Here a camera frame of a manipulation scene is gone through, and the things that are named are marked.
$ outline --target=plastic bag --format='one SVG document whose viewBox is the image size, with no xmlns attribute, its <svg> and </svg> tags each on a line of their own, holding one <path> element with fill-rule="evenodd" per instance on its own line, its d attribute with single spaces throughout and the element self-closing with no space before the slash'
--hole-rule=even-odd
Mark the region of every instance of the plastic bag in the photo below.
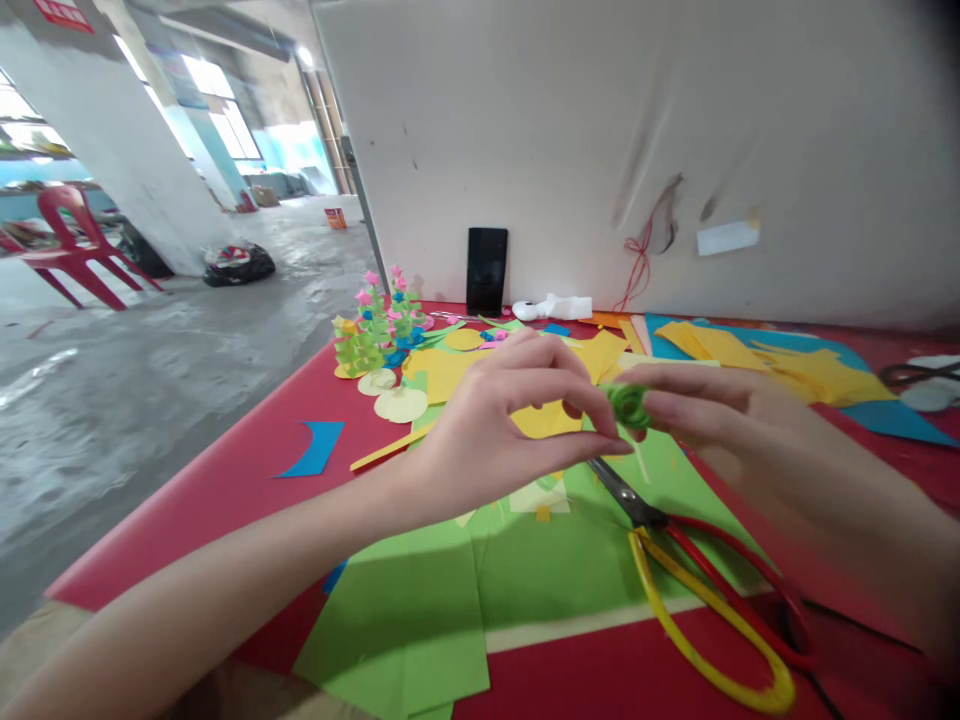
<svg viewBox="0 0 960 720">
<path fill-rule="evenodd" d="M 207 253 L 203 281 L 210 287 L 246 285 L 276 272 L 273 258 L 259 245 L 227 245 L 217 253 Z"/>
</svg>

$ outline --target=smartphone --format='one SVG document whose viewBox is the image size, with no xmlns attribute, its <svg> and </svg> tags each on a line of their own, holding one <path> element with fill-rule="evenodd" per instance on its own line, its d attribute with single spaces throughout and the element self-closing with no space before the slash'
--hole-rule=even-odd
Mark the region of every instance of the smartphone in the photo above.
<svg viewBox="0 0 960 720">
<path fill-rule="evenodd" d="M 500 317 L 507 272 L 507 231 L 470 228 L 467 249 L 467 314 Z"/>
</svg>

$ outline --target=sign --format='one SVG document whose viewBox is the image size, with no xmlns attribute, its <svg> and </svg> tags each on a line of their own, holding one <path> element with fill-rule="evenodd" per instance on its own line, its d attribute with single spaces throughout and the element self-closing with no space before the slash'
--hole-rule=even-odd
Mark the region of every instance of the sign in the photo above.
<svg viewBox="0 0 960 720">
<path fill-rule="evenodd" d="M 74 0 L 33 0 L 33 2 L 40 8 L 47 22 L 94 34 L 87 16 L 80 11 Z"/>
</svg>

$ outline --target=red table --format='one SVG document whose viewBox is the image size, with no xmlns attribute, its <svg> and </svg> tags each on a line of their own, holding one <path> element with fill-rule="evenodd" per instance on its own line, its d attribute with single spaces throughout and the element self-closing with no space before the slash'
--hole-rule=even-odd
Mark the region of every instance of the red table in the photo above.
<svg viewBox="0 0 960 720">
<path fill-rule="evenodd" d="M 424 303 L 427 310 L 462 306 Z M 596 328 L 565 323 L 573 337 Z M 956 345 L 915 335 L 803 326 L 805 332 L 847 343 L 875 370 L 919 354 L 957 353 Z M 140 580 L 239 527 L 349 481 L 349 465 L 408 432 L 378 418 L 371 398 L 337 379 L 327 346 L 246 417 L 214 442 L 153 497 L 94 546 L 48 590 L 49 597 L 99 610 Z M 960 453 L 884 438 L 839 413 L 831 421 L 917 482 L 948 508 L 960 508 L 956 468 Z M 273 479 L 310 444 L 305 421 L 345 421 L 323 475 Z M 933 421 L 960 437 L 960 413 Z M 693 458 L 705 479 L 779 567 L 813 599 L 891 634 L 896 627 L 876 605 L 821 558 L 781 537 Z M 243 660 L 289 673 L 323 608 L 318 582 L 241 647 Z M 755 601 L 768 611 L 768 599 Z M 929 716 L 936 689 L 925 661 L 849 624 L 813 619 L 818 676 L 847 718 Z M 693 610 L 679 624 L 711 661 L 744 681 L 758 682 L 763 661 L 712 611 Z M 756 715 L 720 695 L 687 664 L 655 621 L 489 656 L 492 690 L 456 705 L 455 717 L 639 716 L 653 712 L 716 718 Z M 796 677 L 793 717 L 828 717 L 810 685 Z"/>
</svg>

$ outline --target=chair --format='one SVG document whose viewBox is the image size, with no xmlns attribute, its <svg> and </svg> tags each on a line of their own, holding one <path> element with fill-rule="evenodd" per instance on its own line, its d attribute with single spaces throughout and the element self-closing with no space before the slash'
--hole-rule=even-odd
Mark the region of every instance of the chair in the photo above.
<svg viewBox="0 0 960 720">
<path fill-rule="evenodd" d="M 27 265 L 36 270 L 40 277 L 78 308 L 83 309 L 83 305 L 54 277 L 51 270 L 62 270 L 93 293 L 105 305 L 117 311 L 126 310 L 127 306 L 96 276 L 93 270 L 87 267 L 87 262 L 90 260 L 96 260 L 131 288 L 142 292 L 143 288 L 116 265 L 113 258 L 119 258 L 133 273 L 163 292 L 163 288 L 157 285 L 152 278 L 147 277 L 126 255 L 107 242 L 100 226 L 97 225 L 93 215 L 90 214 L 90 206 L 87 205 L 87 198 L 82 191 L 69 185 L 48 188 L 40 193 L 37 198 L 37 206 L 40 208 L 40 214 L 43 215 L 60 240 L 60 247 L 52 250 L 26 252 L 20 257 Z M 90 241 L 89 245 L 77 245 L 77 239 L 67 228 L 67 224 L 60 215 L 61 209 L 66 210 L 76 219 L 80 228 L 87 234 Z"/>
</svg>

